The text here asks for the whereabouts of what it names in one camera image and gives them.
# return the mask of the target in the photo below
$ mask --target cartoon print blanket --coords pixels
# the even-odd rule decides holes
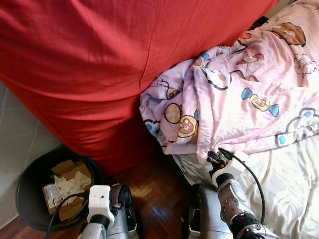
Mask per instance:
[[[317,0],[300,0],[232,47],[213,47],[159,75],[141,94],[166,154],[219,147],[253,153],[319,132]]]

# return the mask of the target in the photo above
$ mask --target crumpled paper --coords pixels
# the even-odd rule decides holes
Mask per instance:
[[[64,200],[72,194],[83,193],[84,189],[91,185],[91,178],[81,172],[77,172],[71,180],[54,176],[54,185],[59,189],[61,200]],[[68,199],[64,205],[71,204],[75,199],[76,197]]]

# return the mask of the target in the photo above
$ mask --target wooden floor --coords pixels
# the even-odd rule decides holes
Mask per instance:
[[[109,179],[127,184],[142,216],[145,239],[180,239],[180,217],[189,206],[190,186],[170,156],[158,156]],[[51,239],[75,239],[81,225],[51,233]],[[15,219],[0,230],[0,239],[44,239],[45,233]]]

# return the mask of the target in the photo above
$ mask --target black wire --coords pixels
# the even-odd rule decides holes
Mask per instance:
[[[48,229],[46,231],[46,239],[50,239],[50,230],[51,230],[51,226],[52,226],[52,223],[53,223],[53,220],[55,218],[55,216],[59,213],[61,207],[63,206],[63,204],[70,198],[73,198],[73,197],[81,197],[81,198],[84,198],[84,195],[85,193],[78,193],[78,194],[72,194],[72,195],[69,195],[67,196],[65,199],[63,199],[63,201],[59,204],[59,206],[57,207],[57,209],[55,210],[54,214],[52,215],[51,217],[51,220],[50,220],[50,223],[49,223],[49,226],[48,226]]]
[[[260,186],[260,183],[258,181],[258,178],[256,177],[256,175],[254,174],[254,172],[243,162],[241,161],[236,155],[234,155],[233,153],[229,152],[226,149],[223,148],[218,148],[218,150],[226,157],[227,155],[230,155],[232,157],[234,157],[237,161],[239,161],[242,165],[244,165],[244,167],[248,170],[248,172],[250,172],[250,174],[253,176],[253,178],[256,181],[257,187],[259,189],[259,193],[260,193],[260,197],[261,197],[261,204],[262,204],[262,212],[261,212],[261,220],[260,223],[264,224],[265,221],[265,211],[266,211],[266,204],[265,204],[265,197],[264,197],[264,193],[263,193],[263,189]]]

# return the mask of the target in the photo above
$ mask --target red bed sheet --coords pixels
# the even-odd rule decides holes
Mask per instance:
[[[0,79],[111,175],[151,158],[139,94],[161,72],[230,45],[278,0],[2,0]]]

